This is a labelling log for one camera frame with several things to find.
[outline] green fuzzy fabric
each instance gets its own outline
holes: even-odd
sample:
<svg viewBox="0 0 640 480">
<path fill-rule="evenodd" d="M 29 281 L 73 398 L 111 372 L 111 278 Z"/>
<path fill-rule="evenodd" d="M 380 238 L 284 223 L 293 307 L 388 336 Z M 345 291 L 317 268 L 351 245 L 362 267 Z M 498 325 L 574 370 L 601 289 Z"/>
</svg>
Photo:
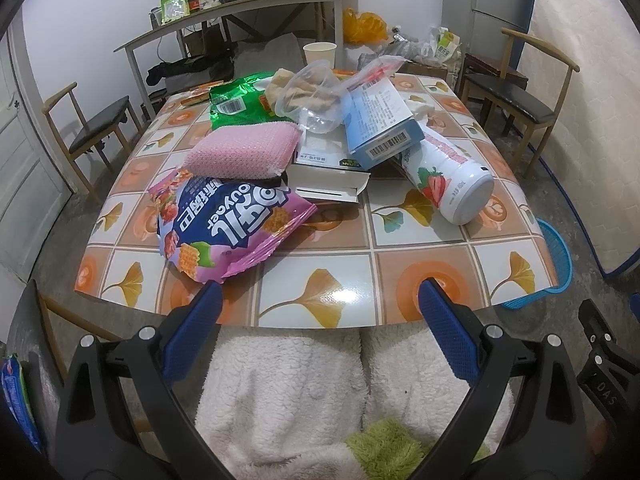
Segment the green fuzzy fabric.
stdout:
<svg viewBox="0 0 640 480">
<path fill-rule="evenodd" d="M 370 480 L 406 480 L 435 441 L 423 446 L 404 426 L 392 418 L 384 418 L 369 425 L 362 433 L 351 434 L 345 444 Z M 482 444 L 474 461 L 489 454 Z"/>
</svg>

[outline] pink sponge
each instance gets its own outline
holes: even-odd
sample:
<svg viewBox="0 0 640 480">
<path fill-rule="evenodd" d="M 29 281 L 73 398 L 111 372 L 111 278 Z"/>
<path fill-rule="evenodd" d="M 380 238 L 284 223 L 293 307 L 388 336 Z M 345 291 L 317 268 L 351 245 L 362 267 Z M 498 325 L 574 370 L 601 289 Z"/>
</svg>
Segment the pink sponge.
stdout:
<svg viewBox="0 0 640 480">
<path fill-rule="evenodd" d="M 184 167 L 213 178 L 273 178 L 289 164 L 300 135 L 284 122 L 221 126 L 193 147 Z"/>
</svg>

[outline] barcode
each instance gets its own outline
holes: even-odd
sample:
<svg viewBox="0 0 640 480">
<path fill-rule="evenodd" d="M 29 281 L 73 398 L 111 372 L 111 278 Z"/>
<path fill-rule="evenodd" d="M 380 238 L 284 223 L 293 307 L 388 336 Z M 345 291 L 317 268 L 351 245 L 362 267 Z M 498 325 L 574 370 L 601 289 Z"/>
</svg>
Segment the barcode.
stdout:
<svg viewBox="0 0 640 480">
<path fill-rule="evenodd" d="M 381 77 L 377 77 L 375 79 L 372 79 L 371 81 L 364 83 L 364 85 L 362 85 L 362 88 L 364 90 L 366 90 L 367 88 L 371 88 L 373 85 L 375 85 L 376 83 L 379 83 L 382 80 Z"/>
<path fill-rule="evenodd" d="M 386 140 L 382 144 L 377 145 L 375 148 L 371 148 L 369 150 L 369 155 L 371 158 L 376 158 L 382 153 L 388 152 L 396 144 L 400 144 L 401 142 L 405 142 L 406 140 L 406 133 L 400 132 L 395 137 L 391 137 L 389 140 Z"/>
<path fill-rule="evenodd" d="M 216 108 L 221 114 L 225 115 L 234 115 L 238 112 L 246 110 L 246 106 L 244 105 L 244 101 L 241 97 L 229 99 L 229 101 L 225 101 L 217 105 Z"/>
</svg>

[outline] patterned tablecloth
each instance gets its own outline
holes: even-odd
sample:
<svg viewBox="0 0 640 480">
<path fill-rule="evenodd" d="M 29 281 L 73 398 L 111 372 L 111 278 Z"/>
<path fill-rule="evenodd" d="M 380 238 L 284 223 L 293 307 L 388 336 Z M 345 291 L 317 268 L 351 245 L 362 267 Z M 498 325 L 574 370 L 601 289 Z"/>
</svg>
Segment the patterned tablecloth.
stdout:
<svg viewBox="0 0 640 480">
<path fill-rule="evenodd" d="M 491 169 L 495 190 L 484 210 L 465 226 L 452 225 L 383 164 L 359 204 L 319 206 L 273 256 L 226 280 L 219 322 L 321 328 L 417 320 L 417 289 L 428 276 L 472 309 L 557 285 L 524 193 L 471 113 L 441 80 L 396 75 L 393 82 L 406 98 L 432 103 L 429 126 Z M 166 103 L 120 172 L 87 243 L 76 291 L 167 314 L 199 289 L 159 254 L 145 193 L 210 132 L 208 104 L 183 108 L 186 95 Z"/>
</svg>

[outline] green package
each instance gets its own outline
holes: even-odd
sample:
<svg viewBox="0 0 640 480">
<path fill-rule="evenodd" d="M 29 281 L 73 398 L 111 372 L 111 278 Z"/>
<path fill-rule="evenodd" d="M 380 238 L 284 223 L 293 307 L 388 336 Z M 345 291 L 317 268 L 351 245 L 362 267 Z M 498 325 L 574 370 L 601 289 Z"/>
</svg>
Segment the green package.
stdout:
<svg viewBox="0 0 640 480">
<path fill-rule="evenodd" d="M 254 83 L 273 76 L 273 72 L 258 72 L 235 79 L 225 85 L 214 86 L 209 91 L 210 117 L 213 129 L 220 126 L 261 124 L 270 121 L 287 121 L 278 117 L 264 96 L 264 85 Z"/>
</svg>

